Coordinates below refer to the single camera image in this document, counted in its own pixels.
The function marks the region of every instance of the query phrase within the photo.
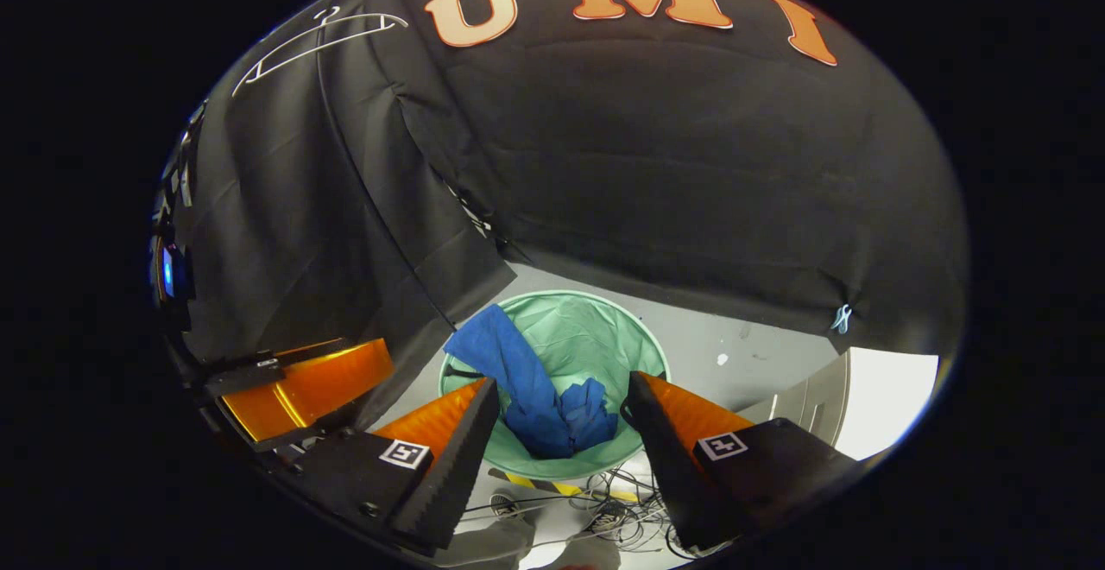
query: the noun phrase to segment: gray pants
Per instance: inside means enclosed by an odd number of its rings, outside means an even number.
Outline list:
[[[459,566],[463,570],[518,570],[518,562],[529,555],[536,529],[520,517],[499,518],[490,527],[453,536],[445,550],[438,551],[431,563],[456,563],[466,559],[480,559],[525,548],[514,555],[493,561],[478,561]],[[596,570],[617,570],[621,566],[618,547],[602,538],[580,538],[589,532],[576,534],[568,540],[560,557],[552,563],[536,570],[560,570],[565,566],[593,566]]]

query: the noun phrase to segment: shoe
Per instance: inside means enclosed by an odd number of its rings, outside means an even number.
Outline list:
[[[505,493],[495,493],[491,496],[492,511],[495,516],[499,518],[514,518],[515,516],[522,516],[518,514],[520,507],[514,500],[513,496]]]
[[[623,522],[625,522],[624,511],[618,508],[604,509],[596,514],[594,518],[591,519],[591,522],[583,530],[591,531],[592,534],[604,534],[618,529]]]

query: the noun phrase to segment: blue towel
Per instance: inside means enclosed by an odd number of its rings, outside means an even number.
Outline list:
[[[606,392],[602,382],[588,378],[583,384],[569,386],[560,395],[560,413],[577,452],[606,443],[618,431],[618,415],[602,408]]]
[[[614,437],[618,415],[602,408],[602,382],[588,378],[557,395],[540,358],[498,305],[469,319],[445,342],[445,353],[506,390],[505,423],[536,457],[568,458]]]

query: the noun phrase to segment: white line drawing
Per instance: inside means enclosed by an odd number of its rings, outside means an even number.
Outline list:
[[[315,14],[315,17],[313,18],[313,19],[319,19],[319,18],[322,19],[322,22],[318,25],[316,25],[315,28],[311,28],[311,30],[304,30],[299,34],[296,34],[295,36],[292,36],[292,39],[288,39],[287,42],[283,42],[280,45],[276,45],[275,48],[273,48],[273,50],[270,51],[269,54],[265,54],[264,57],[261,57],[261,60],[259,60],[259,62],[254,63],[254,65],[251,66],[248,72],[245,72],[245,75],[243,75],[243,77],[238,81],[238,85],[234,86],[233,91],[231,91],[230,97],[233,97],[235,94],[238,94],[238,89],[241,89],[242,85],[252,85],[252,83],[256,82],[257,80],[261,80],[262,77],[265,77],[265,75],[269,75],[273,71],[280,70],[280,67],[282,67],[284,65],[287,65],[287,63],[293,62],[294,60],[298,60],[301,57],[304,57],[305,55],[307,55],[307,54],[309,54],[312,52],[317,52],[319,50],[324,50],[325,48],[329,48],[332,45],[337,45],[338,43],[347,42],[348,40],[356,39],[357,36],[364,36],[366,34],[372,34],[375,32],[379,32],[379,31],[382,31],[382,30],[391,30],[391,28],[394,28],[394,25],[397,23],[400,24],[400,25],[402,25],[403,28],[410,27],[410,24],[407,23],[407,20],[404,20],[402,18],[398,18],[398,17],[396,17],[393,14],[355,14],[355,15],[349,15],[349,17],[343,17],[343,18],[339,18],[339,19],[335,19],[334,22],[332,22],[330,21],[332,17],[334,17],[340,10],[341,9],[339,7],[330,7],[329,9],[318,11]],[[276,53],[277,51],[280,51],[281,48],[283,48],[284,45],[287,45],[288,43],[295,42],[295,40],[299,39],[301,36],[304,36],[305,34],[309,34],[309,33],[312,33],[312,32],[314,32],[316,30],[323,30],[323,28],[326,28],[326,27],[328,27],[332,23],[347,22],[348,20],[351,20],[351,19],[359,19],[359,18],[366,18],[366,17],[369,17],[369,18],[371,18],[371,17],[379,18],[380,25],[377,27],[377,28],[375,28],[375,30],[367,30],[365,32],[358,32],[356,34],[350,34],[348,36],[343,36],[343,39],[337,39],[337,40],[335,40],[335,42],[323,43],[322,45],[317,45],[315,48],[312,48],[312,50],[307,50],[305,52],[301,52],[299,54],[295,54],[293,57],[290,57],[290,59],[285,60],[284,62],[280,62],[276,65],[270,66],[270,67],[267,67],[267,70],[262,70],[262,65],[264,65],[264,62],[269,57],[271,57],[271,55],[273,55],[274,53]]]

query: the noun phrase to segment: green mesh hamper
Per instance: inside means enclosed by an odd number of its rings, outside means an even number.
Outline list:
[[[607,412],[618,413],[631,370],[665,374],[671,380],[667,359],[656,338],[630,312],[609,299],[580,291],[537,291],[504,299],[499,306],[540,358],[557,394],[596,378],[607,388]],[[457,358],[445,355],[438,382],[442,395],[474,382],[473,378],[446,374],[450,368],[474,372]],[[618,432],[611,441],[570,458],[534,458],[503,422],[511,403],[506,390],[501,388],[498,397],[499,420],[484,460],[506,473],[530,479],[575,479],[613,468],[641,451],[641,436],[619,414]]]

